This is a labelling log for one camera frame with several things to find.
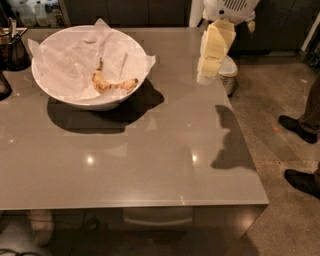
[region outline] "person's leg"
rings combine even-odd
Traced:
[[[30,210],[28,217],[31,221],[34,242],[43,246],[51,239],[53,233],[53,219],[50,210]]]
[[[320,162],[314,174],[287,169],[284,177],[294,188],[320,199]]]
[[[308,143],[313,144],[318,141],[320,133],[320,76],[310,89],[304,114],[299,119],[282,115],[279,117],[279,123]]]

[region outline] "black object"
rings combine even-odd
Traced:
[[[297,135],[300,136],[301,139],[303,139],[304,141],[306,141],[310,144],[314,144],[318,141],[317,134],[313,134],[313,133],[310,133],[310,132],[303,130],[302,127],[300,126],[298,120],[296,120],[296,119],[293,119],[289,116],[283,115],[283,116],[279,117],[279,123],[284,128],[296,133]]]
[[[0,101],[9,97],[12,93],[12,89],[5,78],[5,76],[0,72]]]
[[[14,38],[4,34],[0,36],[0,69],[9,71],[20,71],[31,65],[29,55],[21,40],[21,35]]]
[[[314,180],[313,174],[287,169],[284,172],[284,177],[295,189],[320,199],[320,189]]]

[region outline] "black shoe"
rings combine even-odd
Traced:
[[[302,127],[300,126],[298,120],[293,119],[289,116],[280,116],[278,121],[284,128],[296,133],[304,141],[306,141],[310,144],[314,144],[318,141],[317,134],[313,134],[313,133],[310,133],[310,132],[303,130]]]
[[[320,199],[320,188],[317,186],[313,174],[288,169],[285,170],[284,177],[294,188]]]

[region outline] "table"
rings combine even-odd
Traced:
[[[224,252],[269,202],[222,84],[196,82],[201,31],[121,31],[157,63],[113,110],[49,98],[30,68],[4,73],[13,94],[0,102],[0,209],[73,220],[100,209],[110,227],[197,230],[195,251]],[[24,42],[53,32],[29,30]]]

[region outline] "floor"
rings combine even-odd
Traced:
[[[296,191],[283,178],[287,168],[312,173],[320,160],[320,142],[307,144],[277,123],[281,114],[302,114],[316,74],[295,57],[243,57],[237,62],[239,87],[230,100],[270,205],[227,256],[320,255],[320,218],[316,217],[320,200]],[[0,248],[34,252],[25,256],[104,255],[102,244],[108,241],[106,236],[91,232],[93,228],[85,233],[55,234],[54,244],[38,248],[32,243],[25,216],[4,216],[0,230],[6,231],[0,235]],[[13,240],[7,235],[10,233],[19,234],[19,239]],[[152,250],[150,243],[146,239],[142,245],[147,255],[169,255],[166,247]],[[142,255],[133,249],[130,254],[118,251],[116,255]],[[0,250],[1,255],[14,256]]]

